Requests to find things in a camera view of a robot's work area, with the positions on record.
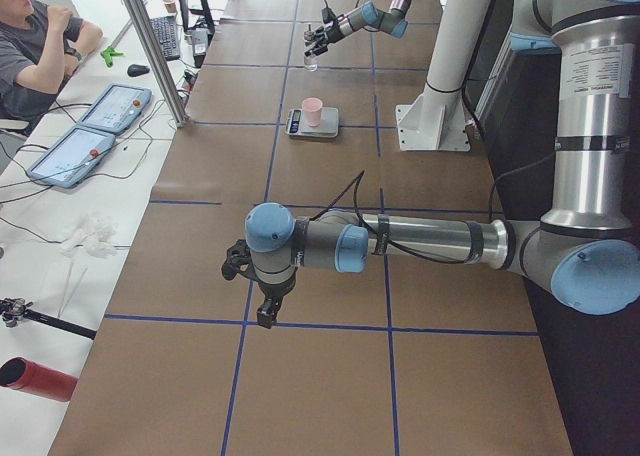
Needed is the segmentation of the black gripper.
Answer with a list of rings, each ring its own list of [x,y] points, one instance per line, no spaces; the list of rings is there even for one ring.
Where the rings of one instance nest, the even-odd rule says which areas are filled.
[[[257,280],[258,287],[264,295],[263,303],[257,308],[256,319],[260,327],[272,328],[277,324],[277,316],[282,306],[282,299],[289,294],[296,284],[296,274],[279,283],[268,283]]]
[[[333,20],[314,30],[306,30],[303,37],[305,42],[318,42],[308,45],[305,48],[304,56],[318,57],[328,51],[327,44],[337,43],[344,39],[345,35],[342,32],[340,21]]]

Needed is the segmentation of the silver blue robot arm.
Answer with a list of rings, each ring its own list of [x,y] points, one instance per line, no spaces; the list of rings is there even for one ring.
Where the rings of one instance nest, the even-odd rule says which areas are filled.
[[[389,9],[383,11],[369,0],[356,6],[349,12],[336,15],[328,1],[323,0],[323,24],[304,33],[304,58],[312,59],[328,51],[335,44],[361,29],[383,32],[395,38],[401,38],[408,26],[407,12],[412,0],[391,0]]]
[[[484,263],[517,273],[590,315],[639,297],[639,250],[623,214],[624,166],[639,92],[639,0],[514,0],[511,47],[561,56],[551,208],[538,220],[487,223],[345,212],[295,217],[263,203],[227,264],[257,283],[257,321],[271,327],[301,267],[361,272],[371,255]]]

